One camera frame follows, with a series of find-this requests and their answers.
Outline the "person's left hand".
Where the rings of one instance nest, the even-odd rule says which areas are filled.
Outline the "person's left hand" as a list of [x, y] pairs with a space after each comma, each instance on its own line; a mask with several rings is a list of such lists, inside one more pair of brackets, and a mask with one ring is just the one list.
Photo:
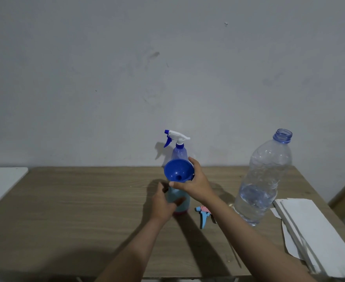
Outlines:
[[161, 226], [165, 225], [177, 208], [172, 203], [167, 202], [164, 190], [165, 186], [159, 182], [156, 193], [152, 197], [151, 220], [157, 221]]

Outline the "person's right hand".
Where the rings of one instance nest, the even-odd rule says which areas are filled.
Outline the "person's right hand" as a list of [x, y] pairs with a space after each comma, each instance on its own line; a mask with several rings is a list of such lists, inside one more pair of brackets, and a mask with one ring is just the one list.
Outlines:
[[195, 173], [189, 191], [185, 192], [204, 206], [209, 207], [210, 202], [217, 198], [217, 195], [214, 193], [200, 163], [192, 157], [188, 157], [188, 159], [193, 164]]

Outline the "light blue spray bottle body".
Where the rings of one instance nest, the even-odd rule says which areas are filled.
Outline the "light blue spray bottle body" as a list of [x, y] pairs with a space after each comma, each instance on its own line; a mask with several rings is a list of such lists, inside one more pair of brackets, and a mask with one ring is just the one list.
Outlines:
[[173, 216], [184, 214], [189, 210], [190, 196], [184, 190], [175, 189], [169, 186], [165, 192], [165, 198], [168, 203], [174, 203], [176, 200], [184, 198], [184, 201], [175, 209]]

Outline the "blue plastic funnel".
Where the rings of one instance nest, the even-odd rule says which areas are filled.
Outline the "blue plastic funnel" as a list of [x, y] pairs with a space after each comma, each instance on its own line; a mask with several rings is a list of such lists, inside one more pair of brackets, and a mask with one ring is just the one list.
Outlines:
[[164, 167], [164, 174], [167, 180], [184, 183], [194, 178], [194, 166], [184, 159], [170, 160]]

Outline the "person's right forearm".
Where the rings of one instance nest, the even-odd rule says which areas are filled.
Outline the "person's right forearm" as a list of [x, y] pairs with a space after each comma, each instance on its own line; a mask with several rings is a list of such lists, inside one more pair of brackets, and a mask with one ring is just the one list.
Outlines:
[[214, 215], [220, 229], [258, 282], [316, 282], [302, 266], [261, 236], [214, 192], [199, 199]]

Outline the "person's left forearm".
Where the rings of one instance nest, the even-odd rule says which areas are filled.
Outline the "person's left forearm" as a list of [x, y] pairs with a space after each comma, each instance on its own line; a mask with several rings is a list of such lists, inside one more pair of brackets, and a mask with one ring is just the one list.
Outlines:
[[137, 235], [109, 263], [95, 282], [141, 282], [156, 239], [172, 217], [152, 216]]

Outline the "blue spray bottle white trigger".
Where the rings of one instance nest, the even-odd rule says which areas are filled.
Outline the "blue spray bottle white trigger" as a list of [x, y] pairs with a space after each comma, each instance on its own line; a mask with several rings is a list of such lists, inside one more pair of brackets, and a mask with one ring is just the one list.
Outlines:
[[171, 142], [175, 141], [175, 147], [172, 149], [169, 155], [166, 156], [163, 166], [165, 167], [167, 163], [175, 159], [183, 159], [188, 161], [187, 150], [184, 146], [184, 142], [190, 140], [190, 137], [185, 136], [184, 134], [172, 130], [165, 130], [166, 142], [163, 148], [166, 148], [170, 145]]

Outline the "clear plastic water bottle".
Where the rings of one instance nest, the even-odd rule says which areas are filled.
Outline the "clear plastic water bottle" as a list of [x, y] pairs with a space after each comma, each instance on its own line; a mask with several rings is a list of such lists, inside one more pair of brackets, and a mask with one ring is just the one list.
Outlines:
[[233, 204], [234, 211], [256, 226], [275, 200], [278, 184], [292, 164], [292, 132], [280, 128], [252, 153], [249, 170]]

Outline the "stack of white paper sheets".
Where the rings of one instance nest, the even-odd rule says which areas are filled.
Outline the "stack of white paper sheets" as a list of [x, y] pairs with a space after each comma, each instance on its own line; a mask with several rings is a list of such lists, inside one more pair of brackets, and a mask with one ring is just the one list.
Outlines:
[[276, 199], [275, 209], [311, 273], [345, 279], [345, 242], [309, 199]]

